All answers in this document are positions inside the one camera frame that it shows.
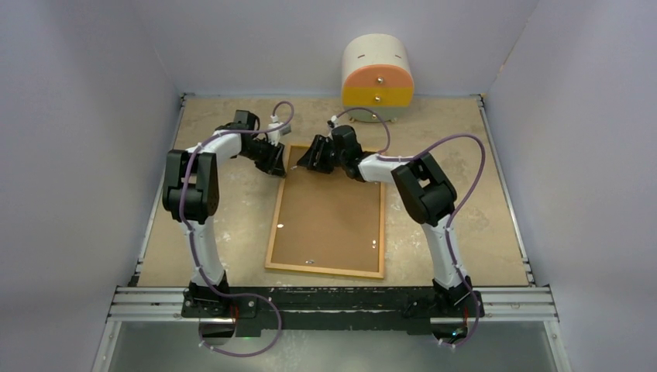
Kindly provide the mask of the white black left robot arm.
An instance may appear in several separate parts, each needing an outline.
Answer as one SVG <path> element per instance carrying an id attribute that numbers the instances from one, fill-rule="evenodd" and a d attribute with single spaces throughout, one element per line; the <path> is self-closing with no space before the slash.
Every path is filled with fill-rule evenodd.
<path id="1" fill-rule="evenodd" d="M 285 177 L 285 146 L 280 137 L 289 133 L 291 121 L 271 116 L 272 123 L 260 128 L 260 119 L 250 111 L 238 110 L 231 122 L 219 126 L 205 140 L 186 150 L 167 154 L 162 204 L 179 222 L 187 237 L 193 274 L 188 294 L 213 317 L 226 314 L 234 296 L 218 256 L 214 215 L 220 204 L 219 168 L 226 161 L 245 157 L 256 169 L 274 177 Z"/>

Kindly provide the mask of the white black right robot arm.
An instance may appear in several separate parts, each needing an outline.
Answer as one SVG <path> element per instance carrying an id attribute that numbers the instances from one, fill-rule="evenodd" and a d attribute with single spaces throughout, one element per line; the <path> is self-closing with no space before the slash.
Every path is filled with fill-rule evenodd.
<path id="1" fill-rule="evenodd" d="M 460 266 L 456 238 L 449 231 L 457 211 L 457 192 L 429 150 L 413 157 L 384 156 L 364 150 L 352 126 L 337 126 L 329 136 L 315 136 L 296 165 L 323 174 L 339 167 L 355 181 L 395 186 L 406 213 L 425 234 L 436 308 L 454 315 L 464 307 L 472 284 Z"/>

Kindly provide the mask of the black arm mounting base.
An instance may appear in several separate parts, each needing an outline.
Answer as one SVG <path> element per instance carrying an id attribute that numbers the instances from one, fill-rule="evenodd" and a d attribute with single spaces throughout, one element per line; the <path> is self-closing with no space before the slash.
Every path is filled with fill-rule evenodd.
<path id="1" fill-rule="evenodd" d="M 236 336 L 260 336 L 263 330 L 399 331 L 464 338 L 485 312 L 475 292 L 456 306 L 420 287 L 236 287 L 225 304 L 192 301 L 184 289 L 181 317 L 203 323 L 225 322 Z"/>

